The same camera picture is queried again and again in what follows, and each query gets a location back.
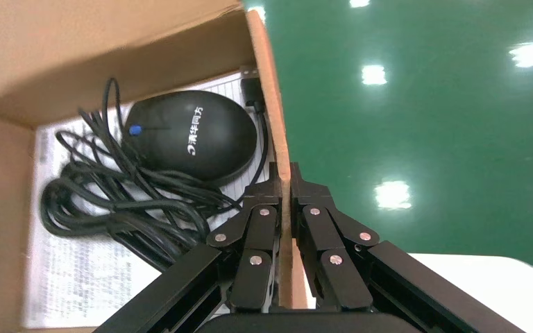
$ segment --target black computer mouse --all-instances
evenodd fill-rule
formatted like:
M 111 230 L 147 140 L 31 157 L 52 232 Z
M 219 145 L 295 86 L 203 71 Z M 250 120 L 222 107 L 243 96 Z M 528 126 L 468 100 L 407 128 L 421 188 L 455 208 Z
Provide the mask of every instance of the black computer mouse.
M 208 182 L 246 167 L 257 140 L 254 123 L 242 106 L 196 90 L 136 102 L 122 135 L 123 150 L 143 167 L 182 171 Z

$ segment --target pivot bolt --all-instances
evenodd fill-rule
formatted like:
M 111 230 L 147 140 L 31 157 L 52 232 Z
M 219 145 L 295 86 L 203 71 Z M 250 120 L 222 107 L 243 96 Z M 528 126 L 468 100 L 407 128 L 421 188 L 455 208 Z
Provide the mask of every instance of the pivot bolt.
M 262 264 L 262 258 L 259 255 L 253 255 L 250 257 L 250 265 L 257 266 Z
M 367 232 L 361 232 L 359 234 L 359 237 L 360 239 L 362 239 L 363 241 L 370 241 L 371 240 L 371 235 Z
M 215 241 L 225 241 L 226 236 L 224 234 L 216 234 L 215 235 Z
M 342 257 L 340 257 L 339 255 L 331 255 L 330 262 L 334 265 L 340 265 L 342 264 Z

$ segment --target black cable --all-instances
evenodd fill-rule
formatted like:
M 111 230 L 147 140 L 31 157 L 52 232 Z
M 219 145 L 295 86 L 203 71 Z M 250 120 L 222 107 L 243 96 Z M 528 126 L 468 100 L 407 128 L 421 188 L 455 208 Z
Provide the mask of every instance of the black cable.
M 222 194 L 218 187 L 186 173 L 152 171 L 141 167 L 138 160 L 130 159 L 111 135 L 107 110 L 112 87 L 119 129 L 124 132 L 119 84 L 110 78 L 105 85 L 101 113 L 78 111 L 92 132 L 56 133 L 58 142 L 69 151 L 70 161 L 60 177 L 49 182 L 42 192 L 42 224 L 60 237 L 108 234 L 154 268 L 165 271 L 196 244 L 205 242 L 210 232 L 208 218 L 239 209 L 242 196 L 234 200 Z M 258 181 L 269 150 L 264 102 L 255 101 L 254 107 L 263 138 L 260 162 L 250 185 Z M 90 154 L 81 152 L 80 147 L 85 147 Z M 112 159 L 119 170 L 104 164 L 103 157 Z M 104 196 L 97 194 L 94 187 Z M 137 187 L 150 199 L 136 200 L 126 187 Z M 159 190 L 179 198 L 167 198 Z M 75 204 L 76 197 L 108 212 L 101 215 L 84 212 Z M 162 210 L 166 220 L 154 218 L 150 210 Z

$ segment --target green floor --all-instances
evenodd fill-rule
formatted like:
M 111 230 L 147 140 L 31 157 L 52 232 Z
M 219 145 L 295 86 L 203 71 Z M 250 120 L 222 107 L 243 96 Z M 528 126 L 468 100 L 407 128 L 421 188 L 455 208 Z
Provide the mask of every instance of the green floor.
M 533 1 L 350 2 L 246 2 L 291 160 L 408 252 L 533 265 Z

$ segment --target instruction manual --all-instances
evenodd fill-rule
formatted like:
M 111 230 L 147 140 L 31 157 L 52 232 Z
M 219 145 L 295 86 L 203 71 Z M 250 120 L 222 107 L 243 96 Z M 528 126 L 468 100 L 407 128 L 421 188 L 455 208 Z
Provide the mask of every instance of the instruction manual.
M 244 105 L 240 81 L 240 74 L 233 74 L 187 89 L 215 92 Z M 131 106 L 132 103 L 121 106 L 124 120 Z M 257 123 L 254 111 L 248 109 L 248 113 Z M 114 108 L 109 111 L 109 119 L 112 133 L 119 141 L 121 133 Z M 71 130 L 84 135 L 88 126 L 77 118 L 42 126 L 36 132 L 22 319 L 27 328 L 99 326 L 160 275 L 157 270 L 105 235 L 60 238 L 44 229 L 39 215 L 42 189 L 48 181 L 60 175 L 69 161 L 68 151 L 55 138 L 59 130 Z M 262 149 L 260 126 L 257 126 L 257 131 L 259 139 L 253 161 L 238 179 L 222 188 L 222 192 L 231 198 L 238 198 L 244 193 L 245 186 L 258 167 Z M 267 165 L 258 182 L 269 177 L 268 162 L 273 160 L 271 146 L 269 145 Z M 91 212 L 99 210 L 89 205 L 81 208 Z M 231 210 L 213 217 L 209 220 L 210 227 L 215 229 L 236 213 L 236 210 Z

